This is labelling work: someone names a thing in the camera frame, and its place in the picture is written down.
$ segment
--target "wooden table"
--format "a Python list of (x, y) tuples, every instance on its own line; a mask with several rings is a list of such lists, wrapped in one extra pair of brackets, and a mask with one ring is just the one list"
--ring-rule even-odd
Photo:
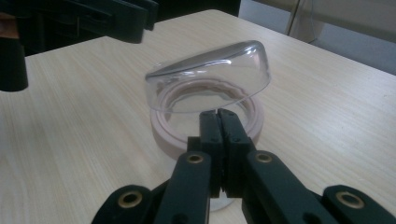
[[(27, 58), (30, 87), (0, 92), (0, 223), (90, 223), (111, 192), (153, 189), (174, 162), (153, 141), (145, 73), (256, 39), (272, 83), (258, 149), (308, 189), (360, 189), (396, 215), (396, 77), (218, 11), (156, 24), (143, 44), (107, 37)], [(245, 223), (241, 202), (210, 223)]]

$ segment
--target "black bracket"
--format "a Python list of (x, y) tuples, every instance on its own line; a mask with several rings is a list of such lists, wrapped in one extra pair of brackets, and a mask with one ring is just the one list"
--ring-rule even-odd
[(0, 38), (0, 91), (28, 87), (24, 49), (48, 50), (48, 27), (68, 38), (79, 30), (140, 43), (152, 30), (158, 4), (151, 0), (0, 0), (1, 12), (17, 18), (19, 39)]
[(256, 150), (235, 113), (219, 109), (200, 115), (200, 137), (190, 137), (172, 177), (150, 191), (118, 189), (93, 224), (208, 222), (209, 198), (224, 190), (242, 198), (247, 223), (396, 223), (366, 194), (333, 186), (319, 196), (306, 189), (273, 153)]

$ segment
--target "wood grain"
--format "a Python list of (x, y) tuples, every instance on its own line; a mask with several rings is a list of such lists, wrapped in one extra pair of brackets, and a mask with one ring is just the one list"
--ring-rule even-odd
[[(90, 223), (107, 196), (153, 189), (175, 164), (156, 145), (144, 75), (237, 41), (267, 50), (258, 149), (309, 189), (360, 189), (396, 215), (396, 77), (210, 10), (156, 24), (140, 45), (107, 37), (26, 59), (30, 87), (0, 93), (0, 223)], [(210, 223), (246, 223), (240, 201)]]

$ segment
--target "metal screw hole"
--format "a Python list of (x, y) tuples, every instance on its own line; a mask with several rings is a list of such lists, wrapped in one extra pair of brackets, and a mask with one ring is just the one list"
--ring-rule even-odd
[(260, 161), (260, 162), (271, 162), (272, 161), (272, 157), (270, 155), (264, 154), (264, 153), (260, 153), (256, 155), (256, 160)]
[(190, 163), (200, 163), (203, 160), (204, 160), (204, 157), (202, 157), (200, 155), (190, 155), (187, 158), (187, 161), (190, 162)]
[(132, 208), (142, 202), (143, 195), (137, 190), (123, 193), (119, 197), (119, 206), (122, 208)]
[(361, 209), (364, 207), (364, 201), (360, 197), (347, 191), (337, 192), (335, 197), (340, 203), (348, 207), (355, 209)]

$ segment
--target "clear plastic cap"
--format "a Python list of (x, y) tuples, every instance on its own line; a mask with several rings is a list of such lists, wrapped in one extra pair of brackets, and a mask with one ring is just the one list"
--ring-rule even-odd
[(146, 74), (146, 95), (157, 111), (202, 112), (244, 101), (270, 79), (264, 45), (250, 40), (160, 63)]

